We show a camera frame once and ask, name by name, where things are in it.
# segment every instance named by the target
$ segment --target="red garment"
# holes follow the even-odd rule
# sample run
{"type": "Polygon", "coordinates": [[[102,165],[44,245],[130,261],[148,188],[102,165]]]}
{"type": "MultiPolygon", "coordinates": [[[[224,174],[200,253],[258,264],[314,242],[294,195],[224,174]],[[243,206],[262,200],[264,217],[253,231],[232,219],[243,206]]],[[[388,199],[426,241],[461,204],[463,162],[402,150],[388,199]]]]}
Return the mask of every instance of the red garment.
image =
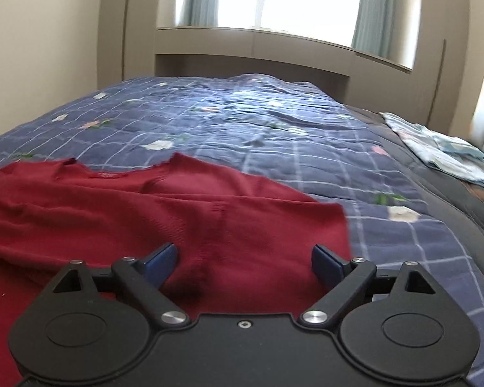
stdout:
{"type": "Polygon", "coordinates": [[[349,258],[338,204],[267,178],[175,154],[128,173],[75,160],[0,169],[0,387],[19,379],[11,324],[68,261],[109,266],[174,242],[179,264],[162,291],[198,313],[298,315],[324,295],[313,245],[349,258]]]}

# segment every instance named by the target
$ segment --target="built-in headboard cabinet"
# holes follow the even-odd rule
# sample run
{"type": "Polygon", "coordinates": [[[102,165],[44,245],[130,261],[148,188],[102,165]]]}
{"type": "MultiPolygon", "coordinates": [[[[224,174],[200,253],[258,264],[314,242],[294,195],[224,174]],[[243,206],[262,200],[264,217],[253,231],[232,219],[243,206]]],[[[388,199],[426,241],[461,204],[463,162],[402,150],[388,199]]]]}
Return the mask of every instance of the built-in headboard cabinet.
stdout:
{"type": "MultiPolygon", "coordinates": [[[[234,72],[282,71],[284,77],[297,77],[298,81],[303,76],[305,80],[328,80],[318,86],[336,88],[341,102],[375,112],[393,112],[440,132],[449,129],[465,63],[469,0],[421,1],[412,69],[351,48],[283,33],[156,28],[157,12],[157,0],[102,0],[99,85],[147,75],[149,70],[151,74],[193,74],[200,71],[194,55],[214,55],[215,61],[211,58],[212,66],[204,70],[205,75],[214,74],[216,65],[229,66],[228,70],[234,72]],[[178,59],[170,55],[189,56],[178,59]],[[230,62],[219,58],[223,56],[231,57],[230,62]],[[272,63],[280,63],[280,68],[272,63]]],[[[219,71],[218,76],[225,76],[225,72],[219,71]]]]}

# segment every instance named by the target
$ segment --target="bed sheet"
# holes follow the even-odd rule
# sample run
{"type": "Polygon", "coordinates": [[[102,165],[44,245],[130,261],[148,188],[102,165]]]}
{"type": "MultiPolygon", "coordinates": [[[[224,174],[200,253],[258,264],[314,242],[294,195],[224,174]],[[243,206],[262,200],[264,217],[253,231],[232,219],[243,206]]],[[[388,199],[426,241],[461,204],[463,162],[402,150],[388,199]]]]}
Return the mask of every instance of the bed sheet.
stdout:
{"type": "Polygon", "coordinates": [[[125,171],[175,151],[339,202],[354,256],[381,268],[419,261],[478,327],[469,378],[484,386],[484,276],[377,135],[312,84],[262,74],[125,81],[2,135],[0,166],[75,157],[125,171]]]}

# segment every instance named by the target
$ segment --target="bed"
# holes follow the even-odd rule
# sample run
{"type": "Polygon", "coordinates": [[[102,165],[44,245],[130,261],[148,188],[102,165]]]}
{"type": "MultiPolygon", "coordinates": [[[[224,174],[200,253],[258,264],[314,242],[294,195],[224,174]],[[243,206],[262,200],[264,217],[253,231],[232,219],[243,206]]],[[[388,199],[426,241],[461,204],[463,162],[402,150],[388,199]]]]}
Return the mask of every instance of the bed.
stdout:
{"type": "Polygon", "coordinates": [[[422,182],[421,166],[378,117],[312,84],[262,74],[125,81],[0,136],[0,167],[75,157],[93,169],[126,171],[176,151],[338,202],[354,256],[382,268],[422,263],[478,327],[469,379],[484,386],[484,222],[470,221],[437,178],[422,182]]]}

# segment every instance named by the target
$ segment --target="dark object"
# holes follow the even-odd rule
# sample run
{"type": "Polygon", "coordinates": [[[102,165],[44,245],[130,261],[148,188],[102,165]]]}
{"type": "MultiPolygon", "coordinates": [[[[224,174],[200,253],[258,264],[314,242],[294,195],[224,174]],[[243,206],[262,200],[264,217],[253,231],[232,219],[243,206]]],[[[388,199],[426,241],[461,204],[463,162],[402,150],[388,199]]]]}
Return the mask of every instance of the dark object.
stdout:
{"type": "Polygon", "coordinates": [[[288,314],[191,322],[157,290],[176,263],[166,244],[110,269],[68,264],[11,329],[19,386],[467,385],[477,330],[417,262],[377,270],[316,245],[312,267],[331,291],[297,322],[288,314]]]}

